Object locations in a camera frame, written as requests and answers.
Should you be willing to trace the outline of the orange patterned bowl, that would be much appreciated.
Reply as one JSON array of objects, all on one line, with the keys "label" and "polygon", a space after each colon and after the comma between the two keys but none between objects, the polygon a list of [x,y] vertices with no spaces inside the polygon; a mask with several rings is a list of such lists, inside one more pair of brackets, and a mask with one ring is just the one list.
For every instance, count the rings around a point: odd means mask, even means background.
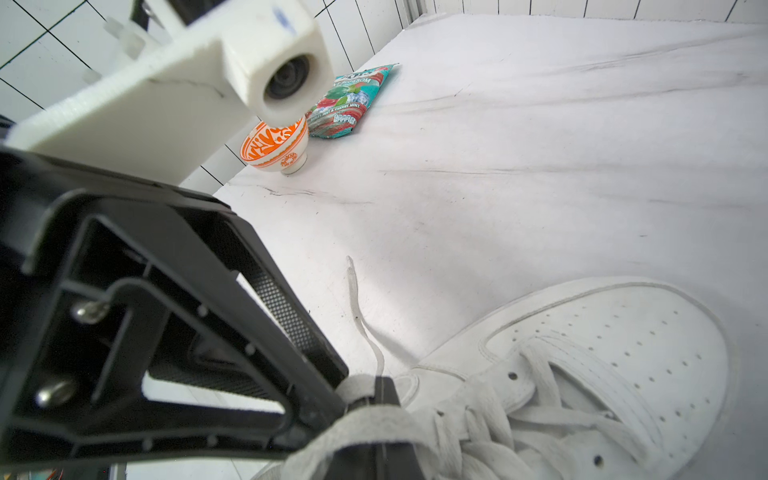
[{"label": "orange patterned bowl", "polygon": [[239,156],[256,169],[288,176],[305,165],[308,142],[309,130],[304,118],[282,128],[261,122],[245,137]]}]

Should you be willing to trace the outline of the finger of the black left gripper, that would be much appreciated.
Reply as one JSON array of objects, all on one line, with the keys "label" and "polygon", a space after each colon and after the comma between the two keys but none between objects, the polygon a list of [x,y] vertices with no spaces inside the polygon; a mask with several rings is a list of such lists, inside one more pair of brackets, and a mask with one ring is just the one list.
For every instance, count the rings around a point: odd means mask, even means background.
[{"label": "finger of the black left gripper", "polygon": [[66,466],[280,459],[344,415],[347,366],[225,203],[50,159],[66,249],[15,428]]}]

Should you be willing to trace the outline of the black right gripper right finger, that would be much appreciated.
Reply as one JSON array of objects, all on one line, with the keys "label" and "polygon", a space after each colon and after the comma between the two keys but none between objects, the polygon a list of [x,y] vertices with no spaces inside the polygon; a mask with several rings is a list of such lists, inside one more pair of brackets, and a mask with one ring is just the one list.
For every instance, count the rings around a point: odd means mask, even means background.
[{"label": "black right gripper right finger", "polygon": [[374,403],[384,413],[392,415],[383,420],[382,440],[374,449],[375,479],[422,479],[423,471],[415,450],[413,424],[406,419],[406,412],[400,402],[394,380],[378,376],[374,382]]}]

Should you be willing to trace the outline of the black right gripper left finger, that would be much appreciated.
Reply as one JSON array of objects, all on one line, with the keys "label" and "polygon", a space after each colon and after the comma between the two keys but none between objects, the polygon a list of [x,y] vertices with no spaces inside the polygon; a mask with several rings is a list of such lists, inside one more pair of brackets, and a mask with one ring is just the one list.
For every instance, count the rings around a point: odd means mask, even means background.
[{"label": "black right gripper left finger", "polygon": [[375,444],[342,448],[331,458],[324,480],[376,480],[377,449]]}]

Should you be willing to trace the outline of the white sneaker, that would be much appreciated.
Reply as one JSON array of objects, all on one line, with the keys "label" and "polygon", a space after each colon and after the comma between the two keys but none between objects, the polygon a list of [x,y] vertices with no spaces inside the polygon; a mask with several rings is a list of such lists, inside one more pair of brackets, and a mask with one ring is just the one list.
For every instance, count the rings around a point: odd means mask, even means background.
[{"label": "white sneaker", "polygon": [[[738,363],[686,292],[587,278],[505,305],[394,385],[428,479],[674,479],[707,448]],[[263,479],[319,479],[333,454],[382,440],[374,379],[338,387],[348,413]]]}]

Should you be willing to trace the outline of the green snack packet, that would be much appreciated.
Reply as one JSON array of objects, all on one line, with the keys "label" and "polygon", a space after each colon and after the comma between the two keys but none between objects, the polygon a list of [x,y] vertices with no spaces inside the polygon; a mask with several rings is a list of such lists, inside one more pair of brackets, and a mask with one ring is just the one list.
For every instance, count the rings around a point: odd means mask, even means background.
[{"label": "green snack packet", "polygon": [[398,66],[383,65],[337,77],[332,88],[306,114],[309,134],[322,139],[350,134]]}]

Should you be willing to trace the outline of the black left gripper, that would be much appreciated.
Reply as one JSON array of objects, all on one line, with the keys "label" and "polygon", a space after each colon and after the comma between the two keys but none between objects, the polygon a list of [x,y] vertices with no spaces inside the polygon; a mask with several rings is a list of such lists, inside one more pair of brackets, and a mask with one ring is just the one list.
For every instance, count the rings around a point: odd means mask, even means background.
[{"label": "black left gripper", "polygon": [[13,479],[66,475],[66,445],[12,424],[36,409],[27,387],[47,331],[66,249],[66,176],[46,156],[1,148],[1,472]]}]

